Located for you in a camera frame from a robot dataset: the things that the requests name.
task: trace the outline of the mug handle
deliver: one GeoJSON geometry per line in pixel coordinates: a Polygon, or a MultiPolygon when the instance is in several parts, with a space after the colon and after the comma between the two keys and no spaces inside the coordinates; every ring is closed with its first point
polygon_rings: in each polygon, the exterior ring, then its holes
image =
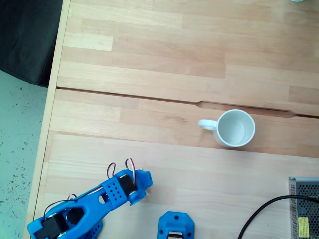
{"type": "Polygon", "coordinates": [[[217,121],[202,119],[198,122],[198,126],[202,129],[214,131],[217,128],[217,121]]]}

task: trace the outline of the yellow label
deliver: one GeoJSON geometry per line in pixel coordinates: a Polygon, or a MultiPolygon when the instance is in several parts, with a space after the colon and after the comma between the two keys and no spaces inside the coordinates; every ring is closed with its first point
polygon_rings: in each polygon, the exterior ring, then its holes
{"type": "Polygon", "coordinates": [[[299,225],[299,237],[308,238],[309,237],[308,218],[298,218],[298,225],[299,225]]]}

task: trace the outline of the metal mesh grille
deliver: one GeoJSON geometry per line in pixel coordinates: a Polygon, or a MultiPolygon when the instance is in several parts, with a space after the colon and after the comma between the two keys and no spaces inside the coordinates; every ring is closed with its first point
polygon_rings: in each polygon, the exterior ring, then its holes
{"type": "MultiPolygon", "coordinates": [[[[296,194],[295,184],[290,184],[290,195],[296,194]]],[[[299,232],[297,227],[297,201],[296,199],[290,199],[290,211],[291,211],[291,230],[292,230],[292,239],[299,238],[299,232]]]]}
{"type": "MultiPolygon", "coordinates": [[[[297,195],[319,199],[318,182],[296,183],[297,195]]],[[[297,200],[298,217],[309,219],[309,239],[319,239],[319,205],[306,200],[297,200]]]]}

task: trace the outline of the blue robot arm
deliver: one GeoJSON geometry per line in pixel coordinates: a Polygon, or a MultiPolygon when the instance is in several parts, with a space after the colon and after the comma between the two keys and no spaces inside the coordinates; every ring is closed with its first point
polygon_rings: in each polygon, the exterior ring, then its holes
{"type": "Polygon", "coordinates": [[[92,190],[56,205],[27,226],[31,238],[95,239],[102,218],[127,201],[130,205],[138,202],[153,184],[150,172],[142,170],[136,170],[136,186],[132,179],[132,171],[122,170],[92,190]]]}

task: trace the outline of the black chair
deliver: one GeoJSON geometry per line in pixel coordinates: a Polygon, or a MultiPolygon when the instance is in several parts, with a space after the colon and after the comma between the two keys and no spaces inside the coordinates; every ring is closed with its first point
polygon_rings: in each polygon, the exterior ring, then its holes
{"type": "Polygon", "coordinates": [[[63,0],[0,0],[0,70],[48,86],[63,0]]]}

